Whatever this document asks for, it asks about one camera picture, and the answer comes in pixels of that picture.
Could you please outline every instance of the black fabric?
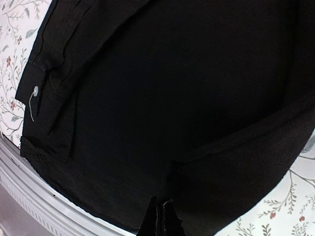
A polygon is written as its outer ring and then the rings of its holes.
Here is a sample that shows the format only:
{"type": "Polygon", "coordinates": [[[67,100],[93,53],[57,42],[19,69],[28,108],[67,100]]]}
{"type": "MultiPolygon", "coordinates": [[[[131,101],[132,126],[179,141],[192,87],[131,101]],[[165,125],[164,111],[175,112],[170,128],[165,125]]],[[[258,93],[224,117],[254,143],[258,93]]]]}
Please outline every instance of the black fabric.
{"type": "Polygon", "coordinates": [[[21,155],[131,232],[214,235],[277,185],[315,127],[314,8],[53,0],[16,95],[21,155]]]}

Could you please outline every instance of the black garment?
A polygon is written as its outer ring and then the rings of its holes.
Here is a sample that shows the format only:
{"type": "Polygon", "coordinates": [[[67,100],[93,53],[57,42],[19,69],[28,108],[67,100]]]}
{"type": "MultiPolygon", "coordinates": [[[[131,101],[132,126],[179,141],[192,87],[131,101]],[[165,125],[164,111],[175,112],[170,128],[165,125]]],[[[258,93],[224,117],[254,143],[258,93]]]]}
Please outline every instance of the black garment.
{"type": "Polygon", "coordinates": [[[315,127],[314,16],[310,0],[54,0],[16,95],[21,155],[124,229],[157,235],[159,206],[214,235],[315,127]]]}

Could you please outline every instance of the floral pattern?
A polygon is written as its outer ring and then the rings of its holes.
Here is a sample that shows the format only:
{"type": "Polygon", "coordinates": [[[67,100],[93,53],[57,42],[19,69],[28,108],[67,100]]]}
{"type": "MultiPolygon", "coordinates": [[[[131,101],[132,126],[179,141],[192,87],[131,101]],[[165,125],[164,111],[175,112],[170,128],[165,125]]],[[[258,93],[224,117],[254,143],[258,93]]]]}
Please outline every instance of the floral pattern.
{"type": "MultiPolygon", "coordinates": [[[[24,105],[14,99],[51,0],[0,0],[0,130],[18,148],[24,105]]],[[[216,236],[315,236],[315,133],[282,181],[216,236]]]]}
{"type": "Polygon", "coordinates": [[[51,0],[0,0],[0,130],[17,147],[25,106],[14,99],[51,0]]]}

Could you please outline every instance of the white button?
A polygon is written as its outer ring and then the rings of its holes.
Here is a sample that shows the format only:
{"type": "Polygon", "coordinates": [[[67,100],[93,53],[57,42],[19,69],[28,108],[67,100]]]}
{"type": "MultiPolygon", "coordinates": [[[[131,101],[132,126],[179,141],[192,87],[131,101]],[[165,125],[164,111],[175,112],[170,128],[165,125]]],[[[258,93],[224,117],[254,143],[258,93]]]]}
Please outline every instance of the white button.
{"type": "Polygon", "coordinates": [[[37,95],[38,95],[38,86],[35,86],[35,87],[34,87],[33,96],[34,96],[34,97],[37,97],[37,95]]]}

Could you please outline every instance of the silver trim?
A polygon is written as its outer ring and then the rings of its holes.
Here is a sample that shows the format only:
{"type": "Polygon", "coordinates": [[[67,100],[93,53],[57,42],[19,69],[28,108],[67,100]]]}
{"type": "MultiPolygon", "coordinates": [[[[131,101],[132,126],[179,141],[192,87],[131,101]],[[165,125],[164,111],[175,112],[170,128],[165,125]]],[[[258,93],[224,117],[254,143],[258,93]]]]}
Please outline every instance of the silver trim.
{"type": "Polygon", "coordinates": [[[55,236],[134,236],[91,216],[52,189],[7,139],[0,139],[0,184],[55,236]]]}

